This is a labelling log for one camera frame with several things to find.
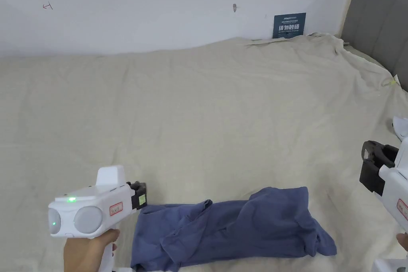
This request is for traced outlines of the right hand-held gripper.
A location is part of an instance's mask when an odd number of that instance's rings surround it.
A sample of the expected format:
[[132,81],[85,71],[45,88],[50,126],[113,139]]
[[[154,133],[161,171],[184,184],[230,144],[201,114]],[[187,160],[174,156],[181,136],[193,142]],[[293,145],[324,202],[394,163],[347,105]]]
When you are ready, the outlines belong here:
[[384,205],[390,215],[408,230],[408,140],[400,147],[365,141],[360,183]]

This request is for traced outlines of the person's left hand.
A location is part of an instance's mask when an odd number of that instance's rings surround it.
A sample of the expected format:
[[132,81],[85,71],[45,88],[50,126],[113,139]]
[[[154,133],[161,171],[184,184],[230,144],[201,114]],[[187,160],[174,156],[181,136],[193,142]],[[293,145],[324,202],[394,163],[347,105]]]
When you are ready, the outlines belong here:
[[63,249],[65,272],[97,272],[100,268],[105,247],[111,246],[111,256],[117,249],[115,244],[119,229],[109,229],[102,235],[88,238],[68,238]]

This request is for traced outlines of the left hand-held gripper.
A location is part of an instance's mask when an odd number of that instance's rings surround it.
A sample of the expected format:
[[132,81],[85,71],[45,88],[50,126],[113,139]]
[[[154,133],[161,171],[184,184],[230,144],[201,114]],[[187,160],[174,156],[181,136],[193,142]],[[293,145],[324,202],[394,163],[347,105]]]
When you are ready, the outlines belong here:
[[[48,226],[53,237],[98,237],[137,210],[147,206],[146,183],[130,183],[123,166],[102,167],[94,185],[56,197],[48,206]],[[129,272],[116,268],[111,246],[105,247],[98,272]]]

